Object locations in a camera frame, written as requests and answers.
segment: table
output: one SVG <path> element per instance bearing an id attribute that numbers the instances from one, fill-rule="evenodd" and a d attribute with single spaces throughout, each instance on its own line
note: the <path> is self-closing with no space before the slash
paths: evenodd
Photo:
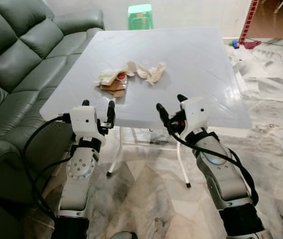
<path id="1" fill-rule="evenodd" d="M 41 108 L 41 115 L 50 120 L 87 99 L 95 106 L 98 118 L 106 120 L 107 105 L 113 97 L 95 87 L 94 81 L 101 71 L 123 68 L 128 61 L 147 68 L 165 63 L 167 68 L 154 86 L 137 76 L 128 79 L 125 96 L 115 100 L 115 125 L 163 128 L 156 103 L 162 103 L 173 114 L 180 109 L 177 101 L 180 93 L 187 97 L 206 97 L 209 126 L 250 127 L 247 110 L 216 27 L 98 32 Z M 123 145 L 120 129 L 118 154 Z M 178 144 L 178 160 L 189 186 L 179 149 Z M 117 156 L 108 175 L 112 173 Z"/>

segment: small toy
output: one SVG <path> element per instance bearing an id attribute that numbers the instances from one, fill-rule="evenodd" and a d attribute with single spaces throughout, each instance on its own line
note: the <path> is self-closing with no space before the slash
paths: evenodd
<path id="1" fill-rule="evenodd" d="M 238 41 L 232 41 L 229 45 L 230 45 L 230 46 L 233 46 L 234 49 L 240 48 L 240 44 L 239 44 Z"/>

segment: silver robot arm segment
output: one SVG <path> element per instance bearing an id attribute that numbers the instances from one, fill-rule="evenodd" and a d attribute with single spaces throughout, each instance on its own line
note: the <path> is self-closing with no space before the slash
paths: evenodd
<path id="1" fill-rule="evenodd" d="M 206 100 L 201 97 L 187 99 L 182 95 L 178 95 L 178 100 L 181 110 L 172 118 L 161 104 L 157 104 L 157 110 L 169 134 L 192 148 L 197 166 L 206 178 L 215 207 L 223 220 L 226 238 L 273 239 L 257 216 L 255 204 L 258 195 L 251 175 L 237 155 L 219 142 L 214 132 L 207 132 Z M 249 181 L 252 194 L 242 175 Z"/>
<path id="2" fill-rule="evenodd" d="M 114 102 L 109 102 L 107 122 L 101 123 L 88 101 L 70 111 L 70 122 L 76 135 L 67 164 L 67 180 L 59 203 L 53 239 L 86 239 L 92 215 L 94 192 L 92 173 L 99 161 L 105 134 L 113 128 Z"/>

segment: white wall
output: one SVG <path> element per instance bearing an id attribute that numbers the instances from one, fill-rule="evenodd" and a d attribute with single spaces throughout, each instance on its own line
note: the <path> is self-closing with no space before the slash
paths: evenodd
<path id="1" fill-rule="evenodd" d="M 127 29 L 130 5 L 151 3 L 154 27 L 219 26 L 223 37 L 239 38 L 251 0 L 46 0 L 55 14 L 100 8 L 107 30 Z"/>

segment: floor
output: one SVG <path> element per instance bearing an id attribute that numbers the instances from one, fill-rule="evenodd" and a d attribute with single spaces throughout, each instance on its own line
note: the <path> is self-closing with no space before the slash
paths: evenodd
<path id="1" fill-rule="evenodd" d="M 264 4 L 258 5 L 248 37 L 283 38 L 283 7 L 277 14 L 274 14 L 274 10 L 280 2 L 280 0 L 267 0 Z"/>
<path id="2" fill-rule="evenodd" d="M 283 45 L 283 39 L 261 39 Z M 252 127 L 248 136 L 220 135 L 221 142 L 240 156 L 251 172 L 260 195 L 257 210 L 275 239 L 283 239 L 283 47 L 262 44 L 253 50 L 225 46 Z M 137 129 L 138 141 L 173 148 L 164 131 Z M 133 142 L 131 129 L 125 141 Z M 140 239 L 224 239 L 222 220 L 210 198 L 205 180 L 191 151 L 182 148 L 189 180 L 187 189 L 173 151 L 125 146 L 114 175 L 105 174 L 118 150 L 118 129 L 107 136 L 95 169 L 97 178 L 89 239 L 109 239 L 122 230 L 135 231 Z M 65 168 L 54 177 L 46 200 L 56 209 L 65 181 Z M 32 209 L 24 221 L 25 238 L 48 239 L 53 223 Z"/>

